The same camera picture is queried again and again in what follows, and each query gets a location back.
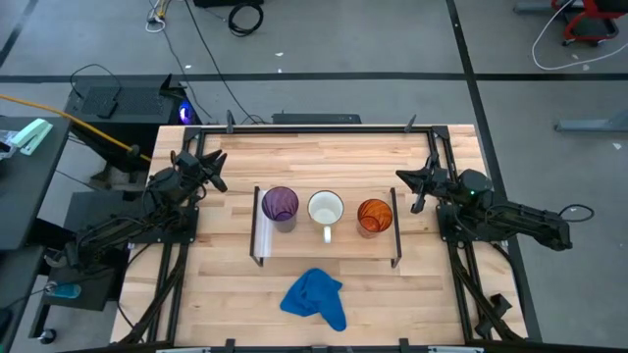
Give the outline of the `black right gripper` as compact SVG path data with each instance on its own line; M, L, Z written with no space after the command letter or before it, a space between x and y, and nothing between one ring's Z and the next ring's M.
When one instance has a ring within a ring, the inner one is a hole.
M423 170L398 170L395 174L416 196L416 200L410 209L412 214L420 214L424 210L425 193L432 196L447 196L458 188L458 183L452 180L449 177L448 170L443 168L432 168L428 170L427 176Z

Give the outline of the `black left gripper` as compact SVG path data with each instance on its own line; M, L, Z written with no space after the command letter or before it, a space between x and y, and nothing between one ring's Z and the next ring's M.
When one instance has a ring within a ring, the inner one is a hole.
M223 151L214 151L198 158L187 151L171 151L171 163L180 184L207 183L208 180L220 192L226 192L228 187L221 177L220 170L227 160ZM206 169L212 172L207 175Z

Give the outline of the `purple faceted plastic tumbler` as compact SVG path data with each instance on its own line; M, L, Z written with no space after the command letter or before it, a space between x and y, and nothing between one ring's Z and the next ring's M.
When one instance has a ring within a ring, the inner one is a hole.
M273 187L262 198L262 212L279 232L295 228L298 207L298 196L288 187Z

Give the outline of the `wooden shelf with black frame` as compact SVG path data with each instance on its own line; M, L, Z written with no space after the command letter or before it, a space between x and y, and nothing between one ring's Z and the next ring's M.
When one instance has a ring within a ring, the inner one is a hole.
M249 255L260 267L268 258L331 258L331 259L389 259L395 267L401 259L400 233L395 189L336 188L343 201L344 214L332 227L332 242L323 239L322 227L313 222L307 212L310 197L316 188L292 187L299 200L295 228L279 232L262 212L262 198L268 190L254 189L254 207ZM357 210L368 199L385 201L392 209L391 226L376 237L364 238L357 230Z

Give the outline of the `white ceramic mug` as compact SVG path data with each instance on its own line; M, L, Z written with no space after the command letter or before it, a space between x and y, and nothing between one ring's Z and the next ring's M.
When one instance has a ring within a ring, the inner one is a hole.
M342 199L331 190L315 192L309 199L307 212L310 219L322 227L324 242L332 242L332 227L344 214Z

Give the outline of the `black power strip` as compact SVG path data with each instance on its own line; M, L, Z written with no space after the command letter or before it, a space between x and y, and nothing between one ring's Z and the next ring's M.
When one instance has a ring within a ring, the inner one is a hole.
M356 114L292 114L279 113L272 117L274 125L361 125Z

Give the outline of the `black computer tower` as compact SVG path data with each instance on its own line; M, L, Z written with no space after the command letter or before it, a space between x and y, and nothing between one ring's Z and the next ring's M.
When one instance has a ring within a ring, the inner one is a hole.
M81 77L65 112L150 154L161 126L201 123L185 86L171 75L152 79Z

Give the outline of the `black cart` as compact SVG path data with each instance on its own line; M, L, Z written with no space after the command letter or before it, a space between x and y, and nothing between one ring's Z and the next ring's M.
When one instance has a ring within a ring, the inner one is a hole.
M72 232L103 223L113 215L130 210L138 197L137 192L126 191L76 192L61 227L46 221L37 221L34 230L49 232L55 238L67 240ZM28 336L37 338L44 344L55 339L56 331L45 326L53 306L102 311L109 301L117 301L121 295L123 275L129 258L128 245L120 243L106 252L103 265L96 265L94 269L82 273L63 265L55 249L46 250L39 273L56 284L74 283L80 287L80 293L76 298L44 293Z

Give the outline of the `blue terry cloth towel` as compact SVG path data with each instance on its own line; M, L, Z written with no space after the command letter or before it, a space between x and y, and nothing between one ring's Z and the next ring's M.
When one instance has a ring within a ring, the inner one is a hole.
M340 299L342 283L325 271L314 268L306 271L288 290L280 308L300 317L320 314L335 331L347 327Z

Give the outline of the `grey floor stand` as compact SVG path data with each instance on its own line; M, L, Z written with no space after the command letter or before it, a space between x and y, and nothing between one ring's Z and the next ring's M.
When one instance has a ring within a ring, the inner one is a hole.
M559 132L628 132L628 111L608 119L560 120L554 127Z

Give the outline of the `mint green stapler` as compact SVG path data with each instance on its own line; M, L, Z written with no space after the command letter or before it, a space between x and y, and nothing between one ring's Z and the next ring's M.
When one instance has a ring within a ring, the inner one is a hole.
M19 148L22 154L30 156L52 128L53 125L47 121L36 119L15 134L10 142L14 147Z

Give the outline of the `black desk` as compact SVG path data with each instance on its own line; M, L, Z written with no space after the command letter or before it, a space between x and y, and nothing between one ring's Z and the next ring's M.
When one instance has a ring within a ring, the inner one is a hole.
M0 161L0 251L27 243L63 152L70 123L54 117L45 121L52 125L51 131L30 156L17 150Z

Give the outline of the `blue bottle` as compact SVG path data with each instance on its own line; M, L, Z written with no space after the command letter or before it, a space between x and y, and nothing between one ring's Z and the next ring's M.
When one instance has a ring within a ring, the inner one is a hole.
M77 299L81 294L81 287L76 283L49 281L44 286L44 293L54 298Z

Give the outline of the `red cart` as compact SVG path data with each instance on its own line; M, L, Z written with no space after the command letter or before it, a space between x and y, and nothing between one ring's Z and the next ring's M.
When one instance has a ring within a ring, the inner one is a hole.
M566 20L563 45L575 41L589 42L597 46L615 38L619 29L615 21L628 15L628 0L551 0L551 7Z

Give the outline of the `black table rig frame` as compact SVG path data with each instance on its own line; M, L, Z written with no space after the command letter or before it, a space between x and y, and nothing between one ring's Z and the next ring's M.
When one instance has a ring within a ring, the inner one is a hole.
M178 346L389 346L461 344L479 316L456 296L448 249L428 199L418 215L395 174L421 168L430 153L459 170L485 167L472 126L251 126L209 132L206 151L228 154L228 191L210 191L199 205L182 296L168 301L158 334ZM249 255L254 189L395 189L401 259L268 258ZM320 314L300 317L280 308L290 287L318 268L342 283L344 331Z

